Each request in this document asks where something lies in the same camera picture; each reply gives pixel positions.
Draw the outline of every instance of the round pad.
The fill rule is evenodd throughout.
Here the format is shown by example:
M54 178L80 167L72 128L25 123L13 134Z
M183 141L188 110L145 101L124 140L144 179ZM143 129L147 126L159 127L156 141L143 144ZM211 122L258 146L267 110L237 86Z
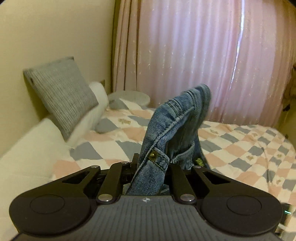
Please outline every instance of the round pad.
M229 210L240 215L254 215L261 210L261 203L254 197L234 196L228 199Z
M40 214L55 213L63 208L65 200L57 195L43 195L35 198L31 203L31 209Z

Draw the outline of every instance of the logo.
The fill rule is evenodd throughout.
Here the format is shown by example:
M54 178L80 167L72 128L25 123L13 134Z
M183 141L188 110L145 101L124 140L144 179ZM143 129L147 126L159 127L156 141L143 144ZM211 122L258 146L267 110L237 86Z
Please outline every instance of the logo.
M143 202L145 202L145 203L148 203L148 202L150 202L150 201L151 201L151 199L150 199L150 198L148 198L148 197L145 197L145 198L143 198L143 199L142 199L142 201L143 201Z

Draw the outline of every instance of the white pillow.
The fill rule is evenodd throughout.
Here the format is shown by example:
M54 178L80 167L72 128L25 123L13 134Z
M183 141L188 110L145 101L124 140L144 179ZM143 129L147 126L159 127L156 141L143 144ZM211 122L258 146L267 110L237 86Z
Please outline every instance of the white pillow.
M108 106L107 93L99 82L92 82L89 87L93 91L98 101L98 105L91 109L76 125L74 131L66 142L68 146L75 147L78 140L84 136L88 131L94 130L99 123L101 116Z

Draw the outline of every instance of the beige wall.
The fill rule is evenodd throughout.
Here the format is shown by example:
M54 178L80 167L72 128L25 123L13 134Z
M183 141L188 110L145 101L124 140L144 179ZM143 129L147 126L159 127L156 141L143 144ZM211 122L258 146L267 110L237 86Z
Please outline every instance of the beige wall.
M0 5L0 156L46 115L22 69L74 56L110 91L115 0L6 0Z
M282 112L279 120L278 130L283 135L288 135L288 140L296 148L296 100L292 100L291 109L287 112Z

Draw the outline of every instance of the gray patch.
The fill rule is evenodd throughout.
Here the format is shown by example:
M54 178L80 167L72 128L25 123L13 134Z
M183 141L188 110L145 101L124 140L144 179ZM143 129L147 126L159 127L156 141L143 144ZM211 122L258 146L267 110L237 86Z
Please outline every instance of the gray patch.
M95 131L99 134L104 134L113 130L118 129L118 127L109 119L101 119L100 122L96 125Z
M262 177L264 177L267 182L272 182L275 175L276 173L274 171L267 169L266 172L262 175Z
M70 150L70 156L78 161L80 159L100 160L102 157L96 152L89 142L85 142L75 149Z
M278 151L284 153L285 155L287 155L288 152L289 152L289 150L288 150L287 148L283 147L283 146L280 146L280 147L278 148Z
M120 99L110 100L109 107L111 110L128 110L128 107Z
M219 173L221 175L223 175L221 172L219 172L216 168L212 169L212 171L216 172L216 173Z
M274 162L277 166L279 166L281 164L281 160L276 159L274 156L272 158L270 158L271 162Z
M134 143L130 141L126 141L126 142L116 141L116 143L124 151L124 153L127 155L130 161L132 161L134 153L141 152L142 145L139 143Z
M237 128L235 128L234 129L235 131L241 131L241 132L243 132L243 133L245 133L245 134L248 134L249 132L250 132L250 130L248 130L248 129L245 129L245 128L242 128L242 127L237 127Z
M252 146L249 152L254 156L261 156L261 154L264 152L261 148L257 146Z
M129 118L136 121L140 126L148 126L150 119L145 119L143 117L135 116L135 115L129 115Z
M266 145L268 145L268 144L270 143L270 141L267 140L267 139L264 138L264 137L260 137L260 138L258 138L258 141L264 142Z
M272 132L271 130L266 130L266 133L272 135L273 137L276 136L276 134L274 132Z
M232 143L235 143L235 142L238 142L239 141L237 138L235 138L232 135L229 135L228 133L225 133L224 135L222 135L220 137L222 137L223 139L228 140L228 141L230 141Z
M143 105L140 105L140 107L143 109L143 110L152 110L152 111L155 111L155 108L149 108L147 106L143 106Z
M252 165L250 165L249 163L247 163L246 161L238 158L236 160L234 160L232 163L230 163L230 165L232 165L233 167L237 167L239 169L241 169L242 171L246 171L248 170Z
M290 191L293 191L295 185L296 185L296 180L286 179L283 183L283 189L288 189Z
M200 141L200 146L202 149L205 149L208 152L213 152L216 150L221 150L221 147L217 146L216 144L205 140L205 141Z
M204 124L204 123L202 123L202 124L200 125L200 128L209 128L209 127L211 127L211 126L209 126L209 125L207 125L207 124Z

